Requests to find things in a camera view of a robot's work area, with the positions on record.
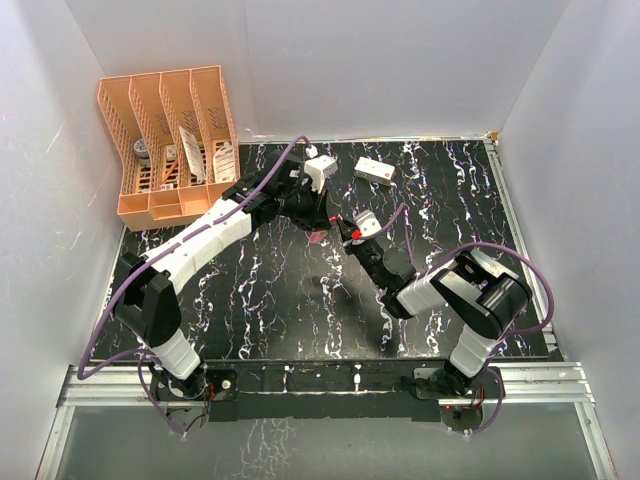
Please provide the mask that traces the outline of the pink strap keychain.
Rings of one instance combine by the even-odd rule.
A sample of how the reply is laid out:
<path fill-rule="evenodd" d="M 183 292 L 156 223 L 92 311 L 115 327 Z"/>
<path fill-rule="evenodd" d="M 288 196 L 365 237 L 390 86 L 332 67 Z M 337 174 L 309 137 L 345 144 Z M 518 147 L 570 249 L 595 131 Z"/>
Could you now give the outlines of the pink strap keychain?
<path fill-rule="evenodd" d="M 310 244 L 321 244 L 324 241 L 326 232 L 325 231 L 315 231 L 309 236 Z"/>

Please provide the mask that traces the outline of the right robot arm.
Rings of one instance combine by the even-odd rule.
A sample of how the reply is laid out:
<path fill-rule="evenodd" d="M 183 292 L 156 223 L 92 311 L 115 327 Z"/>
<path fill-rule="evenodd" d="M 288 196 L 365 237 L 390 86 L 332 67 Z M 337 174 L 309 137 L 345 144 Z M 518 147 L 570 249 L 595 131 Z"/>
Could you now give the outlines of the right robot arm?
<path fill-rule="evenodd" d="M 341 216 L 335 221 L 345 252 L 355 256 L 381 290 L 389 314 L 409 319 L 446 304 L 462 320 L 451 354 L 423 387 L 443 395 L 471 395 L 481 385 L 492 351 L 532 300 L 526 280 L 476 245 L 462 247 L 441 266 L 419 274 L 407 250 L 385 249 L 375 238 L 367 238 L 362 221 Z"/>

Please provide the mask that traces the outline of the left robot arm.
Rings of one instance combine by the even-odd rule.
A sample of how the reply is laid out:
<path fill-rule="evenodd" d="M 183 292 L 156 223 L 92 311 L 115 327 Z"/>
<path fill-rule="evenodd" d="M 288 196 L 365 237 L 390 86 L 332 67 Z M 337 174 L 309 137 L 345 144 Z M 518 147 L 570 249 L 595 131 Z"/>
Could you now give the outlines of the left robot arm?
<path fill-rule="evenodd" d="M 306 232 L 331 226 L 325 182 L 337 170 L 336 159 L 303 161 L 289 154 L 275 167 L 242 176 L 165 244 L 118 259 L 115 283 L 124 292 L 114 317 L 151 350 L 162 382 L 185 399 L 200 396 L 207 383 L 204 362 L 181 330 L 178 296 L 187 282 L 227 247 L 278 217 Z"/>

